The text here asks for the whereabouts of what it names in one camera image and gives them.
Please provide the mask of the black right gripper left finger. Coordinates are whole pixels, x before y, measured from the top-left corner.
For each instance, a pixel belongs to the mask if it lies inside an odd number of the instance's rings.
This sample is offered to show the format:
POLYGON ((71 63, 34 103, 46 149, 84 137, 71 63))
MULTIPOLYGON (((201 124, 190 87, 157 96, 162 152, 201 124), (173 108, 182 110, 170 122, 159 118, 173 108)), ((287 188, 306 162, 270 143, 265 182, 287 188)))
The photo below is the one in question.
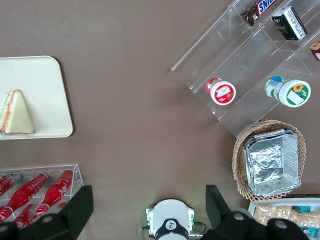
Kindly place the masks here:
POLYGON ((58 213, 48 213, 18 229, 14 222, 0 225, 2 240, 76 240, 94 211, 93 188, 82 186, 58 213))

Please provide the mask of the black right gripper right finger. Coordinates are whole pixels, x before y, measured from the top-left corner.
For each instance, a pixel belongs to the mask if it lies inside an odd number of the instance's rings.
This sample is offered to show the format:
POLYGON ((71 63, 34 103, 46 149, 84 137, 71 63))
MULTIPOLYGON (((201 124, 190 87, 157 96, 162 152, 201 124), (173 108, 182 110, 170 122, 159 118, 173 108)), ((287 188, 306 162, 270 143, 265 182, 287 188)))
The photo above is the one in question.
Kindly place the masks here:
POLYGON ((205 207, 212 226, 203 240, 303 240, 304 233, 290 220, 272 218, 262 225, 241 211, 231 211, 216 185, 205 188, 205 207))

